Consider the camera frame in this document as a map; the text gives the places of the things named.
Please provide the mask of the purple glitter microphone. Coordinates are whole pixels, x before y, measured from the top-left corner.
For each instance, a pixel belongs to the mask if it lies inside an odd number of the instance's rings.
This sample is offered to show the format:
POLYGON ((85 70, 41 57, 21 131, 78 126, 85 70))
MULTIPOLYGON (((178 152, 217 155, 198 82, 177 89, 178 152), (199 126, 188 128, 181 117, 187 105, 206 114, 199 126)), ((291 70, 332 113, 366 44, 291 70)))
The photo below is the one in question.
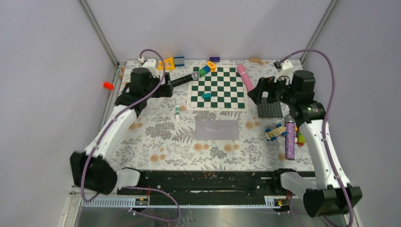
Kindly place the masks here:
POLYGON ((286 135, 285 135, 285 158, 286 160, 295 159, 295 140, 296 140, 296 125, 294 119, 288 114, 284 117, 286 135))

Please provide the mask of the green white chessboard mat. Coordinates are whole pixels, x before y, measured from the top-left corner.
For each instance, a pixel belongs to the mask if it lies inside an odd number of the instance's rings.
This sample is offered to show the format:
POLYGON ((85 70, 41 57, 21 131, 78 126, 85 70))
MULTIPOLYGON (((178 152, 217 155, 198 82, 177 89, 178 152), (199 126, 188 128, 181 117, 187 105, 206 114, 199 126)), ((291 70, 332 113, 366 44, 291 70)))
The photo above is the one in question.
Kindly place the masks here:
POLYGON ((217 66, 214 72, 188 87, 187 109, 195 111, 232 111, 247 110, 246 87, 236 70, 236 66, 217 66), (201 96, 211 93, 210 99, 201 96))

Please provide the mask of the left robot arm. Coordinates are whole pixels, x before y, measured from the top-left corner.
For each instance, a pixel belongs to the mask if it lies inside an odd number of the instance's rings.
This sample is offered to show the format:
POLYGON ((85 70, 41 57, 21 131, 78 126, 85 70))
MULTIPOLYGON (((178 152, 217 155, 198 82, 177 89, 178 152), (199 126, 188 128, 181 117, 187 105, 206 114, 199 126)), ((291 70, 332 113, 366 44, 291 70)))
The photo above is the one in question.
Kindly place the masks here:
POLYGON ((146 190, 147 182, 138 170, 112 167, 111 161, 126 131, 147 106, 149 93, 154 98, 171 97, 173 86, 169 73, 161 79, 147 68, 134 68, 106 124, 83 151, 74 151, 70 156, 76 186, 101 194, 110 194, 125 186, 135 194, 146 190))

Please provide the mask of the orange cap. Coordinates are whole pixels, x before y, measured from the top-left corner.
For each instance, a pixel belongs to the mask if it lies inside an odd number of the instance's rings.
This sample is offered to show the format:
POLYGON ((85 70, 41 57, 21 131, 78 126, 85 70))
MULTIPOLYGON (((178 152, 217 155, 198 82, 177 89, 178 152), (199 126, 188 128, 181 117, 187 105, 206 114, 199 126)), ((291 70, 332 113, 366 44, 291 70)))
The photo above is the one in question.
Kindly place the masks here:
POLYGON ((108 90, 114 90, 114 85, 112 83, 107 82, 107 81, 105 81, 103 83, 103 87, 108 89, 108 90))

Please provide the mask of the black toy microphone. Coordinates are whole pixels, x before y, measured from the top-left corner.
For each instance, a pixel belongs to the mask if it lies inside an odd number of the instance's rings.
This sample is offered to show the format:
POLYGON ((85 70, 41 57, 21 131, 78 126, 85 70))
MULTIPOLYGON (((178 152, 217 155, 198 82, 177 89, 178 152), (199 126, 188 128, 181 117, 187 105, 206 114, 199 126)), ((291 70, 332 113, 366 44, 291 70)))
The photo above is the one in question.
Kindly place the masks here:
POLYGON ((176 86, 188 83, 193 80, 197 81, 197 80, 199 80, 200 77, 201 77, 201 74, 198 71, 193 71, 191 74, 182 76, 175 80, 172 80, 171 84, 173 87, 176 87, 176 86))

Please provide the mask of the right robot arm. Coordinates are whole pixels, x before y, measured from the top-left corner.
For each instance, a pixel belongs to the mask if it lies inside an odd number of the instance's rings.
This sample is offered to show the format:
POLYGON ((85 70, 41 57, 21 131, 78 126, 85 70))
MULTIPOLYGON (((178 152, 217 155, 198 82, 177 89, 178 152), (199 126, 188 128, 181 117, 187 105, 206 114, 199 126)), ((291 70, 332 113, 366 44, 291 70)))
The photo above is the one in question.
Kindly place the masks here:
POLYGON ((306 70, 293 73, 291 83, 274 77, 260 78, 249 91, 255 104, 281 102, 289 106, 290 116, 301 131, 314 166, 316 183, 300 176, 293 169, 274 172, 271 188, 283 195, 290 191, 299 197, 310 217, 353 215, 354 206, 362 198, 359 186, 352 186, 338 161, 327 123, 328 109, 314 99, 314 74, 306 70))

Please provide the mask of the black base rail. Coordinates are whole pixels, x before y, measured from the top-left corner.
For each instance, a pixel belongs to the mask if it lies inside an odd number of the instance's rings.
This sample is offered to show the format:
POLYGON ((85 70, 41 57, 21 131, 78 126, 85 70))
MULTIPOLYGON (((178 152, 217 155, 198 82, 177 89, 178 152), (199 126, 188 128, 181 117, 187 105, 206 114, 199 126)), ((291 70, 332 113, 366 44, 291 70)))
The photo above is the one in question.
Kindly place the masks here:
POLYGON ((137 189, 121 188, 118 195, 143 195, 151 205, 173 205, 159 192, 184 205, 264 205, 265 197, 287 198, 275 171, 150 171, 141 170, 137 189))

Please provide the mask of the grey lego baseplate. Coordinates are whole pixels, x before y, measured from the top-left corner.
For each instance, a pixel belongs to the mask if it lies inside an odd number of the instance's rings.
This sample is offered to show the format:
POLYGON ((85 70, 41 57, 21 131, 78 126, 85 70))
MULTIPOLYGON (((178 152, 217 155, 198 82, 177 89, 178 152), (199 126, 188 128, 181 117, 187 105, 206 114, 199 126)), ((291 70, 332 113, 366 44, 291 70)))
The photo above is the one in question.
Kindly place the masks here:
POLYGON ((262 97, 262 100, 257 104, 258 118, 283 118, 280 102, 269 103, 267 97, 262 97))

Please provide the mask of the small green white bottle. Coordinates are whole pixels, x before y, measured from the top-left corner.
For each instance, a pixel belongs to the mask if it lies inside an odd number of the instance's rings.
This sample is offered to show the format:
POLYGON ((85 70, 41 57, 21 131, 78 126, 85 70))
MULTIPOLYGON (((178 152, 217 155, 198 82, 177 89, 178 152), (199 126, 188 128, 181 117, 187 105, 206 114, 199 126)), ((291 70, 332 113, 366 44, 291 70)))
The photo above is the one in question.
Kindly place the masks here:
POLYGON ((180 119, 180 106, 176 106, 175 108, 175 119, 179 120, 180 119))

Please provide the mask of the rainbow lego stack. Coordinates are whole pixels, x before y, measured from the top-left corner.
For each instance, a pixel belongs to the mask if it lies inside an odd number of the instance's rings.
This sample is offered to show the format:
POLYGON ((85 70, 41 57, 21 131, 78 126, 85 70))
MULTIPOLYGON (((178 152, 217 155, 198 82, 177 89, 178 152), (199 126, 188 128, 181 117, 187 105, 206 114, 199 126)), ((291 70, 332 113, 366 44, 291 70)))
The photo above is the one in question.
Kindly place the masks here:
POLYGON ((304 146, 306 144, 306 141, 298 127, 295 128, 296 131, 296 144, 300 147, 304 146))

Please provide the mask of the yellow triangle toy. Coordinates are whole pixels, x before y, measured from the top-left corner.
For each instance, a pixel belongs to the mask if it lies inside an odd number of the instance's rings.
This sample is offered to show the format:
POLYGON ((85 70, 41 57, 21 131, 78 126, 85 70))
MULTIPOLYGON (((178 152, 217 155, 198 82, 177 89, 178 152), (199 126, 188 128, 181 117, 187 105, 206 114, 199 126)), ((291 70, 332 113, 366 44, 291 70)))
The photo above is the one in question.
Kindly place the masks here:
POLYGON ((158 70, 175 70, 175 64, 173 57, 164 59, 163 61, 159 61, 157 65, 158 70))

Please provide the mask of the floral table cloth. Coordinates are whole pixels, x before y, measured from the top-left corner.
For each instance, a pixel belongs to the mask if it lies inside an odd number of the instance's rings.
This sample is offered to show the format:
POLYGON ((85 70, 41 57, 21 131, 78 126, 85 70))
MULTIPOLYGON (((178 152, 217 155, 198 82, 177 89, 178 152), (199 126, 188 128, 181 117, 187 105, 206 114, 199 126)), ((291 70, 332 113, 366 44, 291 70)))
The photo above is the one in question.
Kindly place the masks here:
POLYGON ((247 99, 245 112, 187 109, 188 84, 174 89, 171 98, 151 98, 128 128, 111 165, 139 170, 272 171, 292 168, 313 171, 307 145, 296 146, 295 159, 285 158, 285 139, 267 141, 265 129, 281 119, 258 118, 257 107, 247 99), (180 106, 180 119, 175 108, 180 106), (238 120, 238 140, 196 140, 195 122, 238 120))

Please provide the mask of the beige toy car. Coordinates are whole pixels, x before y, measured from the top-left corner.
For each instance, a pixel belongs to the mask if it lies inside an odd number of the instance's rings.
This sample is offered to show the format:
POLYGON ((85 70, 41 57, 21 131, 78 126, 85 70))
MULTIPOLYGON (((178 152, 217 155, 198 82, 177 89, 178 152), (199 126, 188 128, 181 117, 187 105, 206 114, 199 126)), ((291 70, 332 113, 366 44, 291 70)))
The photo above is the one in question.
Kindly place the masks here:
POLYGON ((279 136, 286 136, 287 129, 281 123, 277 124, 275 128, 267 128, 265 130, 265 139, 267 141, 274 141, 279 136))

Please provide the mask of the blue lego brick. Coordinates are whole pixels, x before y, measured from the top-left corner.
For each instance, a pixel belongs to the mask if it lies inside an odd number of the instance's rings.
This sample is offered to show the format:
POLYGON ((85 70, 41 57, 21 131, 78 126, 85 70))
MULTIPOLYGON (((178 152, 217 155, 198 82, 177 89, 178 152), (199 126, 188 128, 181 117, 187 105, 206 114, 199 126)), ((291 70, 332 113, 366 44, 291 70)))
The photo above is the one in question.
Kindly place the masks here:
POLYGON ((174 62, 175 67, 184 67, 185 66, 185 59, 183 56, 174 57, 173 62, 174 62))

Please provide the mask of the teal cube block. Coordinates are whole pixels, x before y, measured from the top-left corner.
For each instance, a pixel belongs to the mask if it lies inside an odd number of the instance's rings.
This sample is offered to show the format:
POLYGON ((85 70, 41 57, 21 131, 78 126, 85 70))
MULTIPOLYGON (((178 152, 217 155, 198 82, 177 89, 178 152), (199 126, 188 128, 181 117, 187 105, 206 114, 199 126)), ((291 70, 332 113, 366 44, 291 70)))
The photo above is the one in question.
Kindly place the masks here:
POLYGON ((206 99, 210 99, 211 97, 212 97, 212 95, 211 95, 211 93, 204 93, 204 94, 202 94, 202 96, 201 96, 204 100, 206 100, 206 99))

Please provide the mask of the wooden cylinder block right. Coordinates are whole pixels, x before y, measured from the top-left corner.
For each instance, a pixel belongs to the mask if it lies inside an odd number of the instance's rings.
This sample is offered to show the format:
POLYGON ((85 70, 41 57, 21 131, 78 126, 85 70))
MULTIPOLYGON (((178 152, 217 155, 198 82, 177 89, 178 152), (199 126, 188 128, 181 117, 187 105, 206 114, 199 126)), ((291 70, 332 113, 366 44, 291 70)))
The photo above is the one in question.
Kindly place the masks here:
POLYGON ((264 64, 264 62, 263 62, 262 59, 260 59, 260 58, 254 58, 254 57, 249 58, 249 62, 257 63, 257 64, 259 64, 259 65, 263 65, 263 64, 264 64))

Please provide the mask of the purple lego brick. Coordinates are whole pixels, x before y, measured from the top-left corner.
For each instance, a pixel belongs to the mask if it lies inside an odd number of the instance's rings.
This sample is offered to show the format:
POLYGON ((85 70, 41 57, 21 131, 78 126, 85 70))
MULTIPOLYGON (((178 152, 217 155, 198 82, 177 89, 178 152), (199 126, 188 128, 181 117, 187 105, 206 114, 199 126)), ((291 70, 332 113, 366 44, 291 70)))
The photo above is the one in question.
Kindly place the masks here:
POLYGON ((211 61, 211 62, 220 62, 220 57, 209 57, 209 61, 211 61))

